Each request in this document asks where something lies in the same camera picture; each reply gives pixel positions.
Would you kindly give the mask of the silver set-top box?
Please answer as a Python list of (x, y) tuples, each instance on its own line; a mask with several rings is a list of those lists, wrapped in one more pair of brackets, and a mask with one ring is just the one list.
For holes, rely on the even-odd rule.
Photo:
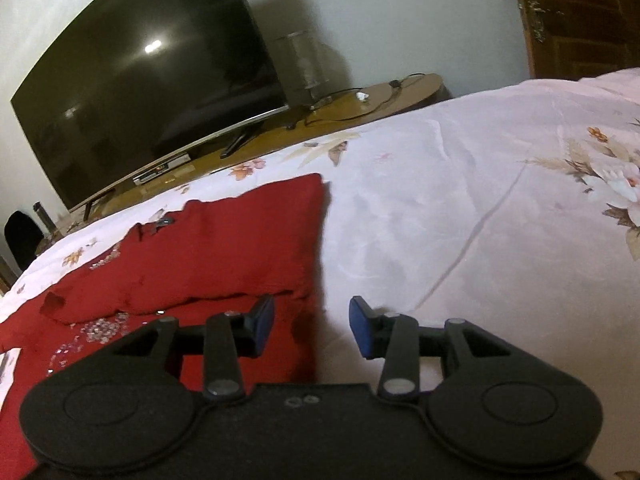
[(132, 177), (132, 182), (137, 186), (144, 185), (163, 174), (167, 174), (168, 171), (190, 162), (190, 160), (191, 157), (186, 153), (167, 159), (150, 169), (140, 172), (140, 174), (136, 174)]

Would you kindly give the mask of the white floral bed sheet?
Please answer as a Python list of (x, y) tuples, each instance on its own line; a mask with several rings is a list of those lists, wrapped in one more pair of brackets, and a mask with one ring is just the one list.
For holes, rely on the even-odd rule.
[(321, 174), (322, 382), (376, 382), (349, 299), (424, 324), (465, 318), (597, 393), (590, 463), (639, 467), (639, 74), (532, 80), (244, 162), (67, 237), (2, 298), (10, 315), (134, 224)]

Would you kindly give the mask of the wooden tv console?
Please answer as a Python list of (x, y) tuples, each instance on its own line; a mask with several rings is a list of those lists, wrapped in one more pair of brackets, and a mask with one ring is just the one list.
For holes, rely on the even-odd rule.
[(90, 207), (82, 206), (58, 222), (58, 235), (48, 235), (39, 244), (36, 254), (41, 255), (61, 237), (82, 229), (96, 220), (116, 214), (157, 196), (160, 193), (186, 184), (204, 174), (211, 174), (250, 162), (253, 159), (307, 142), (319, 136), (359, 127), (368, 122), (420, 110), (432, 104), (447, 101), (451, 93), (444, 80), (437, 74), (411, 74), (398, 84), (383, 82), (364, 88), (369, 99), (360, 102), (354, 90), (336, 92), (333, 101), (308, 112), (301, 107), (273, 116), (261, 124), (248, 127), (250, 137), (233, 154), (222, 157), (230, 139), (222, 136), (202, 144), (191, 155), (190, 162), (168, 171), (156, 179), (137, 186), (122, 183), (106, 192)]

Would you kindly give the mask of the red beaded knit sweater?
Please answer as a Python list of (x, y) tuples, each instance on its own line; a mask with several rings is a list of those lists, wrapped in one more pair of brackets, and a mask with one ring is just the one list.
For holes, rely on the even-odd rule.
[(160, 313), (183, 325), (244, 312), (273, 296), (266, 348), (242, 362), (247, 385), (310, 384), (317, 376), (316, 269), (326, 190), (318, 174), (273, 182), (216, 202), (190, 200), (168, 226), (135, 224), (113, 247), (18, 307), (1, 325), (3, 350), (17, 349), (14, 382), (1, 411), (1, 474), (35, 466), (18, 410), (50, 370), (79, 358), (72, 341), (97, 320), (125, 318), (136, 330)]

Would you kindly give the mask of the black chair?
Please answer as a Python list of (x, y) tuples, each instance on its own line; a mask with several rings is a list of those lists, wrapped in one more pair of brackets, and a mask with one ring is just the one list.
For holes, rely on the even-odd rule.
[(40, 227), (23, 211), (17, 210), (9, 216), (3, 233), (17, 266), (26, 271), (37, 258), (36, 249), (44, 239)]

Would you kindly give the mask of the clear glass vase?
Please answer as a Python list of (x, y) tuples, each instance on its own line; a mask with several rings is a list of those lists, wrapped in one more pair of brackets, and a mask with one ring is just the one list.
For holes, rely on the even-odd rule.
[(319, 41), (309, 29), (296, 30), (276, 40), (283, 59), (295, 76), (296, 88), (304, 90), (307, 105), (313, 112), (329, 104), (331, 98), (323, 91), (329, 82), (322, 60)]

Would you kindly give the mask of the brown wooden door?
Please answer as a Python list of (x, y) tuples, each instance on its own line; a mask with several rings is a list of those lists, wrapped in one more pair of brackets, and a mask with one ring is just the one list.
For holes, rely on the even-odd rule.
[(539, 1), (565, 15), (546, 15), (547, 39), (540, 44), (518, 9), (530, 76), (577, 80), (639, 66), (639, 0)]

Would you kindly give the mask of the large black curved television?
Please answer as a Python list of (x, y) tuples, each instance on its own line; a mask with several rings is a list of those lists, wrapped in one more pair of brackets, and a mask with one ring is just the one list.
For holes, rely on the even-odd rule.
[(11, 104), (67, 208), (288, 108), (246, 0), (93, 0)]

